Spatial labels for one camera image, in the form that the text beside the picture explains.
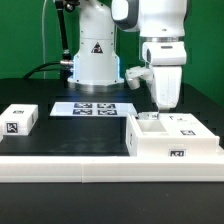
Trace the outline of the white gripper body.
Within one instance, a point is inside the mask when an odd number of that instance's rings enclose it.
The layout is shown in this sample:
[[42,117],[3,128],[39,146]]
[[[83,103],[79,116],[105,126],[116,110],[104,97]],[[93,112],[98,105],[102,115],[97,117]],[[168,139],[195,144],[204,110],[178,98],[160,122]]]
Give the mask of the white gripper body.
[[169,110],[176,107],[179,101],[181,78],[182,68],[180,66],[153,68],[150,92],[159,110]]

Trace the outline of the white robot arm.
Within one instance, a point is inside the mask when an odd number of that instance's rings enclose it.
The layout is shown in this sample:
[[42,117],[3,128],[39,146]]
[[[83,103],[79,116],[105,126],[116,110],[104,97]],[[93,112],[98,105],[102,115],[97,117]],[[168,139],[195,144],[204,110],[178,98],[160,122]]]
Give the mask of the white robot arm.
[[[152,101],[160,110],[179,100],[182,66],[187,54],[183,42],[189,0],[81,0],[79,50],[72,59],[68,81],[89,91],[128,83],[132,89],[145,80]],[[143,66],[120,76],[117,32],[137,32]]]

